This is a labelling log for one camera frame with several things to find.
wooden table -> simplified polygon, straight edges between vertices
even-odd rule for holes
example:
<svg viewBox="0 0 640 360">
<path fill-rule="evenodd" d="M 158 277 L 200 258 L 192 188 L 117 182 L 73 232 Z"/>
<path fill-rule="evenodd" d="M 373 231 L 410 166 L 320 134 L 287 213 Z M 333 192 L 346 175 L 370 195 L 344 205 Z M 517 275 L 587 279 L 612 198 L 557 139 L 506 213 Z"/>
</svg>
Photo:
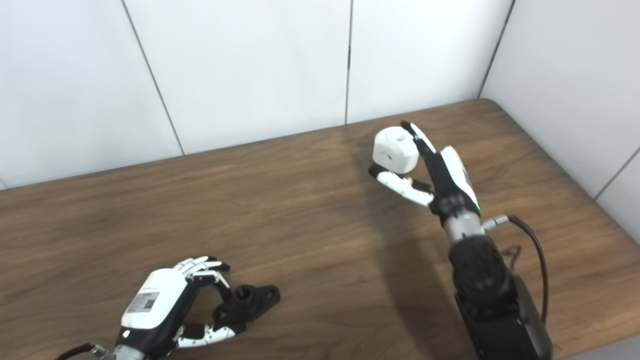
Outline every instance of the wooden table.
<svg viewBox="0 0 640 360">
<path fill-rule="evenodd" d="M 229 281 L 282 301 L 241 336 L 187 359 L 474 359 L 452 300 L 438 219 L 367 173 L 400 120 L 454 145 L 486 218 L 533 227 L 550 272 L 557 358 L 640 333 L 640 249 L 496 104 L 478 100 L 0 192 L 0 358 L 112 346 L 149 272 L 217 256 Z M 427 180 L 423 166 L 411 174 Z M 538 258 L 499 247 L 539 305 Z M 190 320 L 220 303 L 209 289 Z"/>
</svg>

label sticker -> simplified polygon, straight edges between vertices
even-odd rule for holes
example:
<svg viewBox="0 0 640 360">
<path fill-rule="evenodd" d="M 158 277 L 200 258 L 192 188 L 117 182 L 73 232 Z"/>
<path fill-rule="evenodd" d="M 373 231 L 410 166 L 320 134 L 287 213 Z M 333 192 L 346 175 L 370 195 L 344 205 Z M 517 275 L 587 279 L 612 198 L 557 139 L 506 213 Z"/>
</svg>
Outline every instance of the label sticker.
<svg viewBox="0 0 640 360">
<path fill-rule="evenodd" d="M 139 293 L 133 298 L 131 305 L 127 308 L 127 314 L 130 313 L 150 313 L 156 299 L 160 295 L 157 293 Z"/>
</svg>

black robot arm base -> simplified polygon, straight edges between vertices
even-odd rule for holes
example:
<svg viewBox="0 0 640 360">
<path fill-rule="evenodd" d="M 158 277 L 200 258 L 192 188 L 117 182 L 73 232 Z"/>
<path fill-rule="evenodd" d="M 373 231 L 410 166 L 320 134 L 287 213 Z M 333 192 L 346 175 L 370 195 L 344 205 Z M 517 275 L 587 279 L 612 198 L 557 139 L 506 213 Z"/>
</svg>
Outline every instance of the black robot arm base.
<svg viewBox="0 0 640 360">
<path fill-rule="evenodd" d="M 478 304 L 456 294 L 456 303 L 480 360 L 552 360 L 553 344 L 529 290 L 512 275 L 513 311 L 499 316 L 479 314 Z"/>
</svg>

white wall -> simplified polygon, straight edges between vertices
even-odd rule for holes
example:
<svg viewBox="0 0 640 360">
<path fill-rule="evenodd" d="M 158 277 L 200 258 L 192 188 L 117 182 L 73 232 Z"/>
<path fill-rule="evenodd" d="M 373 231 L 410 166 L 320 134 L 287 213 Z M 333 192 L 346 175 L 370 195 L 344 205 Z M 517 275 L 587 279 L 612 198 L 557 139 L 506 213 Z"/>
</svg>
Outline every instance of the white wall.
<svg viewBox="0 0 640 360">
<path fill-rule="evenodd" d="M 354 0 L 348 121 L 476 99 L 511 0 Z"/>
<path fill-rule="evenodd" d="M 473 99 L 510 1 L 2 2 L 0 182 Z"/>
<path fill-rule="evenodd" d="M 186 153 L 344 124 L 350 0 L 133 0 Z"/>
<path fill-rule="evenodd" d="M 637 155 L 598 197 L 602 206 L 640 243 L 640 157 Z"/>
<path fill-rule="evenodd" d="M 516 0 L 481 94 L 593 197 L 640 146 L 639 17 L 637 0 Z"/>
<path fill-rule="evenodd" d="M 0 182 L 181 155 L 119 1 L 0 2 Z"/>
</svg>

white foam cube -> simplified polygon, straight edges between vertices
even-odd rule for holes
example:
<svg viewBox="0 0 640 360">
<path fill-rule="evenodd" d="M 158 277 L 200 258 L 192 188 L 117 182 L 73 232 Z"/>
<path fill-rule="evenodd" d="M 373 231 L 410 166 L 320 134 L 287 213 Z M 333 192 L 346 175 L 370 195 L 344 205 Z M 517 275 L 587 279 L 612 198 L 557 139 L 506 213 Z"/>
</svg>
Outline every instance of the white foam cube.
<svg viewBox="0 0 640 360">
<path fill-rule="evenodd" d="M 413 137 L 399 126 L 383 129 L 373 144 L 373 161 L 390 171 L 405 174 L 418 163 L 418 148 Z"/>
</svg>

